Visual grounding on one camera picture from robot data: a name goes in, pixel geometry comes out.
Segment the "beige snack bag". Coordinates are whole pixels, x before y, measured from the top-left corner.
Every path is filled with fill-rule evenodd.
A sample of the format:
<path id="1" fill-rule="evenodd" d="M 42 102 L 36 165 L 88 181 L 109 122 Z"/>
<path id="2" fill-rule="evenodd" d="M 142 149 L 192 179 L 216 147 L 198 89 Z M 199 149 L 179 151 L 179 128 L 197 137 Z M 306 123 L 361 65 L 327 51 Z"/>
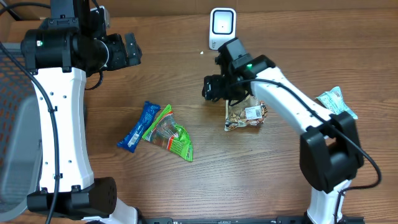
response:
<path id="1" fill-rule="evenodd" d="M 262 125 L 268 112 L 266 104 L 251 95 L 239 103 L 237 100 L 226 100 L 225 110 L 225 131 Z"/>

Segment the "blue snack bar wrapper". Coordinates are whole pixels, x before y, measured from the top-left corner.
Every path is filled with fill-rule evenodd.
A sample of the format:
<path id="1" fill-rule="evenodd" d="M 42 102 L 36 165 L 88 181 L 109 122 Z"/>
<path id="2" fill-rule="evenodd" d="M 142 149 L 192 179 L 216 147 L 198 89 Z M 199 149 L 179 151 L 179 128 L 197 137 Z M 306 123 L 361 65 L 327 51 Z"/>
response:
<path id="1" fill-rule="evenodd" d="M 121 147 L 129 152 L 136 150 L 139 141 L 145 131 L 153 123 L 156 114 L 160 111 L 160 105 L 153 104 L 150 101 L 144 103 L 144 107 L 136 125 L 131 129 L 129 134 L 117 143 L 117 147 Z"/>

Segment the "green snack bag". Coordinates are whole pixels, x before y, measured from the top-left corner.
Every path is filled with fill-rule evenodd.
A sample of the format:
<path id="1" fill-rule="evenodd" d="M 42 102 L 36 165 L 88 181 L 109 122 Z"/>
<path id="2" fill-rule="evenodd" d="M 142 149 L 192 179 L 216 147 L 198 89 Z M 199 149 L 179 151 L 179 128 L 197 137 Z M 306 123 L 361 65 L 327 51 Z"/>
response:
<path id="1" fill-rule="evenodd" d="M 188 162 L 193 161 L 193 144 L 184 126 L 174 119 L 171 105 L 167 105 L 142 136 L 156 146 L 170 151 Z"/>

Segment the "teal snack packet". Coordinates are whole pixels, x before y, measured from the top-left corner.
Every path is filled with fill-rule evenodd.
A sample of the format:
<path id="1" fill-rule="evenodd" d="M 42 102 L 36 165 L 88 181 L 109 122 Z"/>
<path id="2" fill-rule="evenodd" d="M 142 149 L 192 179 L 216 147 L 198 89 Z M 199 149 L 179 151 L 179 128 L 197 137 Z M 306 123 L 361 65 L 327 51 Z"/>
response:
<path id="1" fill-rule="evenodd" d="M 358 119 L 358 116 L 354 113 L 354 111 L 345 103 L 341 88 L 339 86 L 332 88 L 330 91 L 323 92 L 317 97 L 317 100 L 334 114 L 347 112 L 354 119 Z"/>

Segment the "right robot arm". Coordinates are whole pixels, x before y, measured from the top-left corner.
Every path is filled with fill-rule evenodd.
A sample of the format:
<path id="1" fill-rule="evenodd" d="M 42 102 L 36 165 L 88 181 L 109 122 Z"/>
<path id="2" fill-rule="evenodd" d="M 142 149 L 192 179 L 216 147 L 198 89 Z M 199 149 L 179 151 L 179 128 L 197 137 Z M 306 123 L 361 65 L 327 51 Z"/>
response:
<path id="1" fill-rule="evenodd" d="M 364 164 L 355 121 L 334 114 L 302 93 L 268 57 L 252 57 L 238 38 L 218 47 L 219 75 L 204 79 L 206 100 L 237 107 L 249 96 L 273 108 L 300 136 L 300 169 L 312 187 L 305 223 L 344 223 L 345 193 Z"/>

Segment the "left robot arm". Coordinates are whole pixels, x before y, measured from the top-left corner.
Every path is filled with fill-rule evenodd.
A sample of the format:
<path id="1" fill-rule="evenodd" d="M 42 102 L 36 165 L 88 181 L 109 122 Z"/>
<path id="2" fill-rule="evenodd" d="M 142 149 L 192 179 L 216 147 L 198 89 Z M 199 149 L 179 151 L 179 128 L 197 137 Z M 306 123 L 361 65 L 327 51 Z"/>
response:
<path id="1" fill-rule="evenodd" d="M 47 218 L 137 224 L 139 213 L 117 196 L 112 177 L 96 178 L 86 149 L 84 93 L 94 73 L 139 65 L 133 34 L 108 35 L 105 8 L 89 1 L 52 1 L 41 28 L 21 43 L 39 105 L 42 168 L 29 211 Z"/>

